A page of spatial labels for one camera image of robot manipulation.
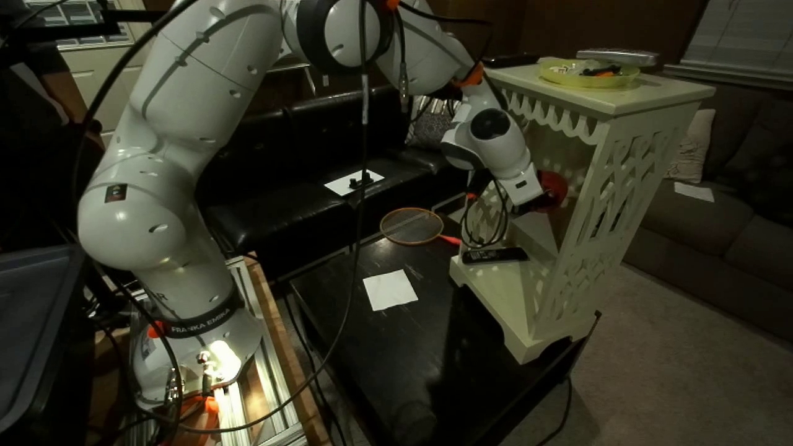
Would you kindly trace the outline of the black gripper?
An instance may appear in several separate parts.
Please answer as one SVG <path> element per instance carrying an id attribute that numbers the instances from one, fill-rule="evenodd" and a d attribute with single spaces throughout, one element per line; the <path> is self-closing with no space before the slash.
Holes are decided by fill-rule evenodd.
<path id="1" fill-rule="evenodd" d="M 553 206 L 553 195 L 542 194 L 542 195 L 537 195 L 537 199 L 532 199 L 529 204 L 514 206 L 510 216 L 517 217 L 517 216 L 525 216 L 525 213 L 532 213 L 532 210 L 542 210 L 548 206 Z"/>

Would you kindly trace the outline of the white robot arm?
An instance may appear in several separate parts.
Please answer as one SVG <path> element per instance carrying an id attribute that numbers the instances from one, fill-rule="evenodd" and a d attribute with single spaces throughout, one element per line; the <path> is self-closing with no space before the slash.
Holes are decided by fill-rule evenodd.
<path id="1" fill-rule="evenodd" d="M 542 195 L 516 119 L 429 0 L 177 0 L 78 204 L 81 249 L 154 299 L 131 346 L 144 408 L 235 382 L 260 346 L 199 187 L 285 51 L 322 71 L 379 71 L 407 97 L 457 86 L 444 143 L 514 206 Z"/>

